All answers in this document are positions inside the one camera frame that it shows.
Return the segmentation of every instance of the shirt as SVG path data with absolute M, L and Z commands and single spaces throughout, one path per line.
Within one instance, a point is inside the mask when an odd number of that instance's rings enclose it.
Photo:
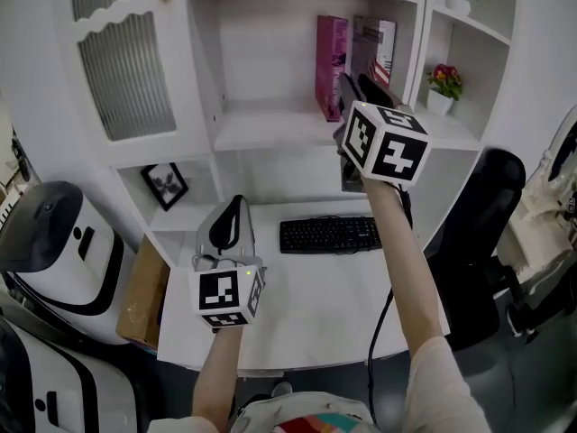
M 371 414 L 358 401 L 324 392 L 297 392 L 249 404 L 234 423 L 232 433 L 290 431 L 285 425 L 301 419 L 308 431 L 375 432 Z M 154 420 L 149 433 L 218 433 L 206 419 Z M 411 361 L 403 432 L 487 433 L 489 425 L 472 398 L 444 337 L 425 342 Z

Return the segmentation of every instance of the cabinet door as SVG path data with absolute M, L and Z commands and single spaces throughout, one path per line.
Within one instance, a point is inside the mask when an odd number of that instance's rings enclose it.
M 103 163 L 210 152 L 188 0 L 53 0 L 60 60 Z

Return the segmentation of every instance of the book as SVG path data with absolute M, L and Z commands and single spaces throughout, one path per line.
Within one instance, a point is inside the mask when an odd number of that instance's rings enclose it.
M 316 18 L 315 97 L 327 122 L 338 122 L 339 76 L 346 62 L 348 21 L 333 16 Z
M 351 77 L 359 88 L 361 74 L 389 88 L 396 24 L 369 16 L 354 16 Z

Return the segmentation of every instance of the black keyboard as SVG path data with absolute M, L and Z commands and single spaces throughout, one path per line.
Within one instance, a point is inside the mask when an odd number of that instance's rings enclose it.
M 380 249 L 372 217 L 322 217 L 280 222 L 281 253 L 357 253 Z

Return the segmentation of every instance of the black office chair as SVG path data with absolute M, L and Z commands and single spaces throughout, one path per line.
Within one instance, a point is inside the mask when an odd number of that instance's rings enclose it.
M 432 244 L 427 258 L 449 320 L 453 350 L 474 345 L 499 329 L 497 284 L 518 290 L 510 267 L 491 258 L 525 186 L 525 167 L 514 154 L 489 149 Z

